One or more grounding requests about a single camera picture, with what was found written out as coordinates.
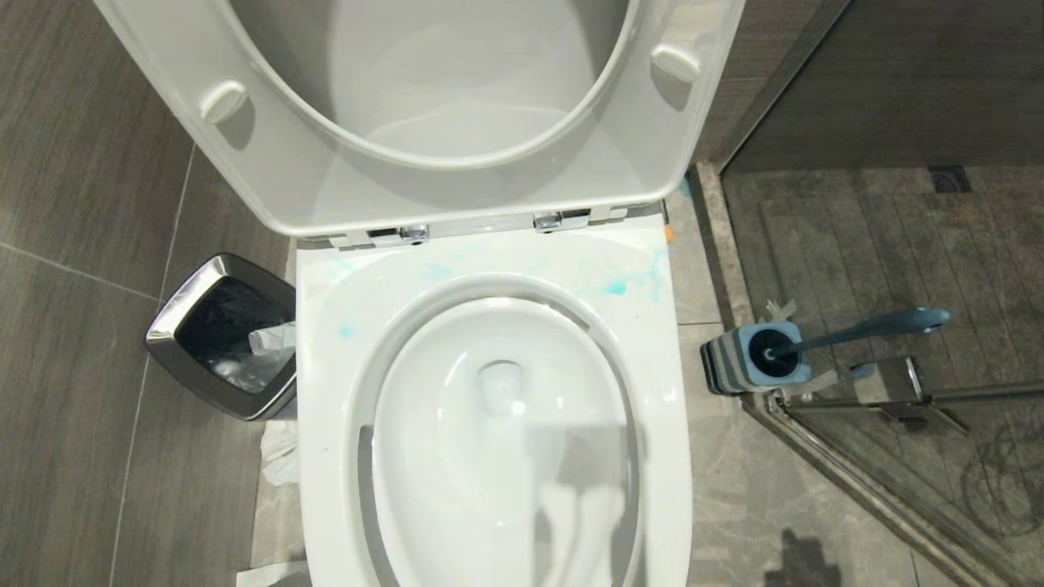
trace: toilet rim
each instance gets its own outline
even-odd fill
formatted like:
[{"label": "toilet rim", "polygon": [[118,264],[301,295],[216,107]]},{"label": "toilet rim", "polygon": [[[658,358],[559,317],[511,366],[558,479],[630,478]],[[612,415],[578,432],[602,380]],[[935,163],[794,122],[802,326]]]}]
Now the toilet rim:
[{"label": "toilet rim", "polygon": [[617,358],[620,353],[614,349],[615,345],[608,328],[589,308],[576,304],[575,300],[570,301],[567,294],[556,291],[549,284],[517,275],[493,276],[492,279],[491,276],[472,276],[427,292],[425,297],[416,300],[400,312],[381,343],[364,361],[360,384],[356,389],[359,393],[355,394],[352,407],[345,414],[343,437],[346,441],[343,446],[348,447],[345,456],[356,460],[355,466],[347,469],[349,475],[345,479],[345,498],[349,501],[349,510],[356,518],[350,523],[358,523],[362,529],[362,536],[359,538],[362,538],[365,544],[356,543],[359,554],[369,559],[378,578],[396,577],[378,521],[372,445],[379,397],[396,358],[412,335],[436,316],[461,304],[496,298],[512,298],[543,304],[576,324],[588,333],[601,351],[617,380],[628,423],[626,454],[631,455],[626,463],[630,480],[625,491],[626,502],[624,515],[620,520],[620,526],[626,530],[625,536],[632,540],[623,583],[630,585],[638,570],[644,540],[642,456],[645,454],[645,448],[643,435],[639,428],[640,423],[635,418],[632,405],[626,368]]},{"label": "toilet rim", "polygon": [[223,23],[232,31],[240,48],[246,53],[248,60],[257,68],[257,70],[262,73],[262,77],[275,87],[279,94],[292,107],[304,113],[308,119],[310,119],[314,124],[317,124],[318,127],[327,134],[356,148],[357,150],[390,163],[408,165],[422,169],[466,170],[506,163],[533,152],[547,143],[552,142],[565,131],[573,126],[585,114],[588,113],[589,110],[593,108],[595,101],[602,94],[606,86],[609,85],[610,79],[612,79],[615,71],[618,69],[617,65],[623,58],[624,51],[627,48],[632,32],[634,31],[638,20],[638,9],[642,0],[626,0],[626,2],[627,8],[624,13],[623,23],[620,25],[620,31],[617,34],[616,43],[613,46],[613,50],[610,53],[609,58],[606,61],[606,65],[602,67],[598,77],[588,90],[587,94],[585,94],[584,98],[582,98],[580,101],[578,101],[562,120],[536,137],[509,148],[483,155],[445,158],[413,155],[400,149],[382,146],[356,135],[355,133],[351,133],[333,120],[330,120],[330,118],[325,116],[308,103],[307,100],[302,98],[301,95],[298,94],[298,92],[294,91],[289,84],[287,84],[283,77],[276,72],[276,69],[271,67],[271,64],[268,63],[268,60],[265,58],[265,56],[261,53],[261,50],[246,32],[242,22],[240,22],[239,17],[232,7],[230,0],[215,0],[214,5],[218,14],[222,17],[221,20]]}]

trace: toilet brush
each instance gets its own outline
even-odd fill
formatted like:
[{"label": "toilet brush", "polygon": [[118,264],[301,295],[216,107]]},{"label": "toilet brush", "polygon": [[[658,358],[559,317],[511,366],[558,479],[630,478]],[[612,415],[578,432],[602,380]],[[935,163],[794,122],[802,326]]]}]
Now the toilet brush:
[{"label": "toilet brush", "polygon": [[749,324],[701,347],[710,391],[733,395],[767,392],[811,379],[806,351],[872,336],[927,334],[950,320],[935,308],[907,308],[881,314],[838,331],[803,341],[792,322]]}]

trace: floor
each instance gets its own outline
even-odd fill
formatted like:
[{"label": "floor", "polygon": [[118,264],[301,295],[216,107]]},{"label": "floor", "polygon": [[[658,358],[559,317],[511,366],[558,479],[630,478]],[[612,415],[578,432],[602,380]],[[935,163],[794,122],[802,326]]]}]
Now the floor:
[{"label": "floor", "polygon": [[[815,350],[813,368],[912,355],[939,398],[1044,385],[1044,168],[966,172],[965,193],[936,193],[926,168],[727,173],[755,307],[796,301],[806,336],[914,305],[943,307],[953,319],[936,334]],[[869,413],[800,419],[1014,582],[1044,581],[1044,403],[949,413],[969,437]]]},{"label": "floor", "polygon": [[0,586],[232,585],[260,425],[147,358],[208,256],[282,267],[93,3],[0,0]]},{"label": "floor", "polygon": [[[738,402],[707,392],[697,350],[721,319],[691,199],[672,194],[668,212],[692,450],[688,585],[952,586]],[[259,484],[253,565],[305,560],[298,486]]]}]

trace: toilet lid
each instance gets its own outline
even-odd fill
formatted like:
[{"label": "toilet lid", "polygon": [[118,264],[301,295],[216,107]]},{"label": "toilet lid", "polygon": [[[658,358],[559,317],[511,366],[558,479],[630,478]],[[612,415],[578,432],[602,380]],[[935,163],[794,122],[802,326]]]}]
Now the toilet lid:
[{"label": "toilet lid", "polygon": [[625,574],[609,554],[633,550],[616,526],[637,502],[636,455],[609,360],[566,314],[516,298],[454,306],[410,336],[373,428],[400,585],[609,585],[611,562]]},{"label": "toilet lid", "polygon": [[258,217],[299,237],[662,198],[742,8],[95,1]]}]

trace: toilet bowl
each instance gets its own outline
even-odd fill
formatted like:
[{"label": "toilet bowl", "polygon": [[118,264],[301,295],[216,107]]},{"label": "toilet bowl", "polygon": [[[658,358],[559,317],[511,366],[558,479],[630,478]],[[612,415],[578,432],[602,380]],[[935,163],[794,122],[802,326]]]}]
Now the toilet bowl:
[{"label": "toilet bowl", "polygon": [[96,3],[299,238],[314,585],[684,584],[661,202],[741,1]]}]

